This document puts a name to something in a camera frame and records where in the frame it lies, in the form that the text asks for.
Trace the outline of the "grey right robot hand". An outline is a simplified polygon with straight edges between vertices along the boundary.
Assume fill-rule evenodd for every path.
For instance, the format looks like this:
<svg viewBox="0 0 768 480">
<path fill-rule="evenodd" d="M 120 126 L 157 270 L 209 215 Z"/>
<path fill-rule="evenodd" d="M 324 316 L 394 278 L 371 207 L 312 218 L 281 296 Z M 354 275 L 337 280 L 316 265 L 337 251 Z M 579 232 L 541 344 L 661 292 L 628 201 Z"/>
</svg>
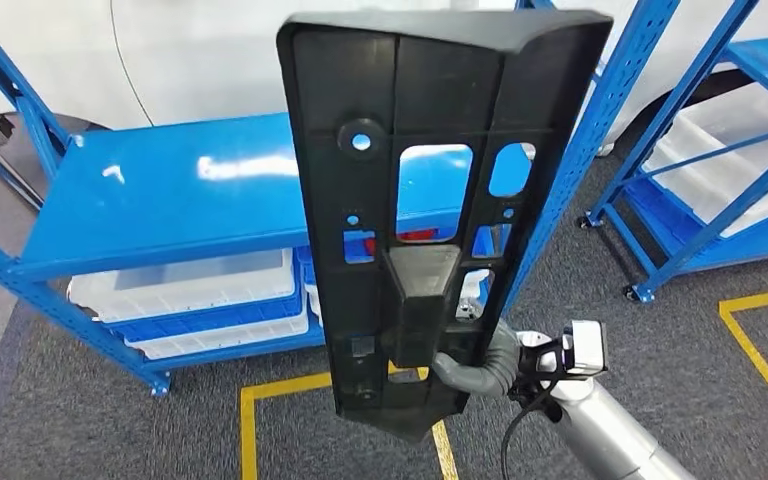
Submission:
<svg viewBox="0 0 768 480">
<path fill-rule="evenodd" d="M 499 376 L 491 363 L 481 367 L 466 366 L 448 354 L 438 352 L 434 356 L 432 370 L 443 384 L 460 392 L 489 397 L 501 397 L 507 393 L 507 377 Z"/>
</svg>

